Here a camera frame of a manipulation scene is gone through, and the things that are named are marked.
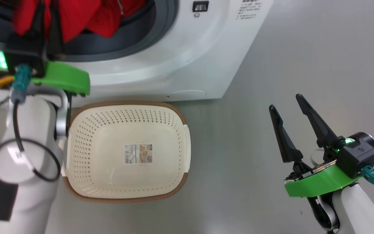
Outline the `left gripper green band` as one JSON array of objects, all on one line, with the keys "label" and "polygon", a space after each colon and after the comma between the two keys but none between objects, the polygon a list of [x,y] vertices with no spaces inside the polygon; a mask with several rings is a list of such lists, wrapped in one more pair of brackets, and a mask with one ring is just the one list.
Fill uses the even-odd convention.
[{"label": "left gripper green band", "polygon": [[[36,85],[46,85],[62,89],[76,95],[89,96],[91,84],[88,72],[63,62],[52,62],[63,60],[66,54],[58,5],[50,5],[49,9],[51,21],[46,56],[50,61],[46,64],[45,76],[42,78],[33,77],[31,82]],[[30,26],[30,38],[32,40],[38,39],[43,43],[45,43],[44,11],[45,1],[39,0]]]}]

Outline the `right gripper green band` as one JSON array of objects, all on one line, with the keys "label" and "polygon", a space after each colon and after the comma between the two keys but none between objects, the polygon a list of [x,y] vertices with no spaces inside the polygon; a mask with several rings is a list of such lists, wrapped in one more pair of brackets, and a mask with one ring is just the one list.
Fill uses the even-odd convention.
[{"label": "right gripper green band", "polygon": [[[338,137],[302,94],[297,94],[296,100],[304,115],[308,118],[317,138],[320,148],[336,148],[340,141]],[[283,127],[283,120],[274,105],[269,106],[269,114],[275,132],[277,144],[283,163],[299,163],[303,159],[300,150],[296,149]],[[347,176],[336,164],[299,180],[285,180],[284,187],[290,197],[317,197],[344,188],[360,179]]]}]

